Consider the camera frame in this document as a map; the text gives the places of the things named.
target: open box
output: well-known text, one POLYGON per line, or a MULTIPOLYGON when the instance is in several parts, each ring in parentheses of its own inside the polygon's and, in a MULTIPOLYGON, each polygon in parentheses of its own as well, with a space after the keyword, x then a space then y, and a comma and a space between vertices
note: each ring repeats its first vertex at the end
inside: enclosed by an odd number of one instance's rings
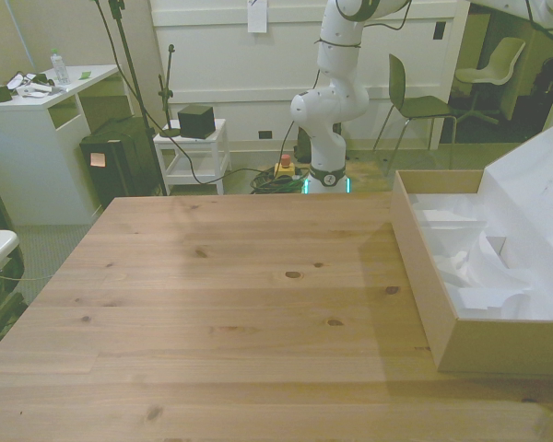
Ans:
POLYGON ((553 375, 553 127, 483 171, 397 171, 391 217, 440 371, 553 375))

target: green chair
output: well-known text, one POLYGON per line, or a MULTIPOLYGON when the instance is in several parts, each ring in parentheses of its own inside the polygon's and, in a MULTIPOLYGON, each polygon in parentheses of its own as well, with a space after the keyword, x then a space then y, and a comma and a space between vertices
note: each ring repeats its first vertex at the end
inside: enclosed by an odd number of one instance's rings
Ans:
POLYGON ((391 99, 392 107, 389 110, 389 113, 387 113, 387 118, 385 118, 383 127, 379 132, 379 136, 377 137, 377 141, 375 142, 375 145, 373 146, 372 150, 374 151, 377 148, 377 145, 379 144, 379 140, 381 140, 381 135, 383 133, 383 130, 385 129, 385 125, 389 121, 389 117, 394 108, 397 108, 399 113, 401 113, 404 118, 407 118, 407 121, 406 121, 406 124, 404 125, 404 129, 402 130, 402 133, 399 135, 399 140, 397 140, 397 144, 395 145, 394 152, 392 153, 391 159, 387 164, 387 169, 384 175, 387 176, 387 174, 389 173, 389 170, 391 169, 392 164, 394 163, 395 155, 397 154, 397 149, 399 148, 399 145, 402 142, 402 138, 404 137, 404 133, 406 132, 407 126, 412 120, 417 120, 417 119, 432 119, 432 124, 430 125, 430 137, 428 141, 428 150, 430 150, 430 143, 432 141, 434 119, 435 118, 453 119, 453 143, 451 144, 451 153, 450 153, 450 159, 449 159, 449 169, 451 169, 453 167, 453 146, 454 146, 454 138, 456 135, 456 128, 457 128, 457 119, 456 119, 456 116, 454 115, 453 110, 449 107, 447 103, 445 103, 441 99, 438 99, 432 96, 407 99, 406 98, 406 69, 404 68, 404 64, 401 62, 401 60, 399 60, 397 57, 391 54, 389 54, 389 98, 391 99))

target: paper sign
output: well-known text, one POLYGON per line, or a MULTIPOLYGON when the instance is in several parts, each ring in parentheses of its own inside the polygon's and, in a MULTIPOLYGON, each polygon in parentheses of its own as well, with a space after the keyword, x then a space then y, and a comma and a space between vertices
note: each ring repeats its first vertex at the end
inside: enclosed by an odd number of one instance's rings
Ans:
POLYGON ((248 32, 266 33, 268 22, 268 0, 248 1, 248 32))

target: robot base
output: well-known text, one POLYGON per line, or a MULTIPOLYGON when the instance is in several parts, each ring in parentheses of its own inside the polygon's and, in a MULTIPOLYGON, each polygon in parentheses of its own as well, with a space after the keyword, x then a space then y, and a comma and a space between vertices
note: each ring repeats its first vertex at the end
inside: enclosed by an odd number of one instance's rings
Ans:
POLYGON ((350 179, 344 176, 336 184, 336 186, 325 187, 321 181, 316 178, 310 177, 305 181, 303 185, 303 193, 350 193, 350 179))

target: chair leg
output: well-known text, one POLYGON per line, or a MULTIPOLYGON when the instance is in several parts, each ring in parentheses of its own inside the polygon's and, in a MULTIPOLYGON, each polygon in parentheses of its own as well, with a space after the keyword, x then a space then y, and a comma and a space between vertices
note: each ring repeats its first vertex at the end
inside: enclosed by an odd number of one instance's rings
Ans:
POLYGON ((476 110, 477 100, 479 99, 480 91, 477 90, 475 95, 473 96, 473 103, 471 104, 471 108, 469 110, 458 110, 459 113, 462 113, 457 121, 462 122, 466 118, 469 117, 475 117, 479 120, 482 120, 484 122, 490 122, 491 124, 499 124, 500 120, 497 120, 495 118, 489 117, 489 115, 496 115, 500 114, 499 110, 476 110))
POLYGON ((395 145, 394 152, 391 155, 391 159, 389 160, 389 164, 387 164, 387 170, 384 173, 385 177, 389 174, 389 170, 391 169, 391 165, 394 163, 395 155, 397 154, 397 149, 399 148, 399 145, 402 142, 402 138, 404 138, 404 133, 406 132, 407 125, 411 121, 412 121, 412 119, 408 118, 407 121, 406 121, 406 124, 404 124, 404 129, 402 129, 402 133, 399 135, 399 140, 397 140, 397 144, 395 145))
POLYGON ((430 145, 432 145, 432 134, 434 133, 434 117, 431 118, 432 122, 430 123, 430 136, 428 137, 428 150, 430 150, 430 145))
POLYGON ((375 145, 372 147, 373 152, 377 148, 377 145, 379 144, 379 140, 381 140, 381 135, 383 135, 383 130, 385 129, 385 126, 387 125, 387 122, 389 121, 389 117, 391 116, 391 111, 394 109, 394 105, 392 104, 391 109, 389 112, 387 112, 387 118, 385 118, 385 122, 383 123, 383 126, 381 128, 381 131, 379 132, 379 136, 377 137, 377 141, 375 141, 375 145))
POLYGON ((453 142, 451 143, 451 150, 449 152, 449 170, 453 169, 453 149, 454 149, 454 141, 457 136, 457 118, 455 116, 449 116, 446 118, 450 118, 453 120, 453 142))

